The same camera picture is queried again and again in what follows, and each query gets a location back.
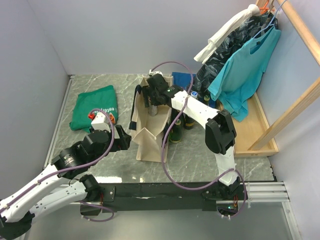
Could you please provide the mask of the red top drink can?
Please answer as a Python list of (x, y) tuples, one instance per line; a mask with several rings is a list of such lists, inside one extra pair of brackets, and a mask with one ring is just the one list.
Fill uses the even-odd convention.
[(158, 107), (156, 105), (150, 105), (148, 108), (148, 113), (150, 116), (154, 117), (158, 113)]

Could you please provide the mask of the beige canvas tote bag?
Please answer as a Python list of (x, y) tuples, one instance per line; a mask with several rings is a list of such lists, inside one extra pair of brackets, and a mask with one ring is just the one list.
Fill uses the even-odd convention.
[(136, 159), (160, 163), (163, 138), (171, 120), (172, 109), (167, 105), (159, 105), (155, 115), (150, 115), (142, 92), (142, 87), (148, 85), (147, 79), (144, 76), (135, 87), (129, 129), (132, 141), (138, 145)]

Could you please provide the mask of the silver top can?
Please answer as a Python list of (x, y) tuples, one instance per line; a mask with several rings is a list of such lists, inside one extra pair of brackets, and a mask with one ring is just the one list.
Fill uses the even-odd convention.
[(186, 130), (191, 130), (195, 125), (195, 120), (188, 115), (185, 116), (184, 128)]

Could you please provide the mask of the green glass bottle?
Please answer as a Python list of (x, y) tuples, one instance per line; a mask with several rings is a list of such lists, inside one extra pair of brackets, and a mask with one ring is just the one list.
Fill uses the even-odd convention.
[(205, 105), (209, 106), (210, 99), (211, 99), (211, 97), (210, 97), (209, 95), (205, 95), (205, 96), (203, 97), (203, 103), (204, 103)]
[(178, 119), (174, 126), (172, 127), (172, 129), (170, 130), (170, 133), (169, 133), (169, 141), (171, 143), (178, 143), (181, 141), (182, 139), (182, 126), (181, 126), (181, 121), (180, 119)]
[[(175, 110), (175, 114), (176, 116), (180, 113), (179, 110)], [(185, 126), (185, 123), (186, 123), (186, 119), (185, 119), (185, 115), (184, 113), (182, 113), (180, 116), (179, 116), (179, 119), (181, 121), (181, 126), (184, 127)]]

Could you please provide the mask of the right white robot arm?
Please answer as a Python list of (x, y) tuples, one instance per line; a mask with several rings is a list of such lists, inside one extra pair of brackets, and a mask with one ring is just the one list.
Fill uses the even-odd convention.
[(203, 127), (205, 145), (214, 153), (218, 167), (218, 179), (212, 185), (216, 185), (222, 198), (231, 199), (237, 194), (241, 178), (236, 172), (234, 146), (237, 133), (230, 113), (205, 105), (180, 86), (170, 86), (160, 73), (150, 74), (146, 81), (148, 86), (142, 88), (143, 97), (152, 105), (166, 105)]

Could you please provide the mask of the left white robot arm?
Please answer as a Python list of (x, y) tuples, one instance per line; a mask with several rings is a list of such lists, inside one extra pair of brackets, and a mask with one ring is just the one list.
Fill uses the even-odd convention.
[(0, 201), (0, 236), (15, 240), (28, 232), (40, 216), (72, 202), (96, 200), (100, 186), (91, 174), (65, 190), (52, 191), (85, 173), (108, 153), (128, 150), (130, 142), (131, 136), (116, 125), (114, 130), (93, 129), (82, 141), (62, 150), (37, 177)]

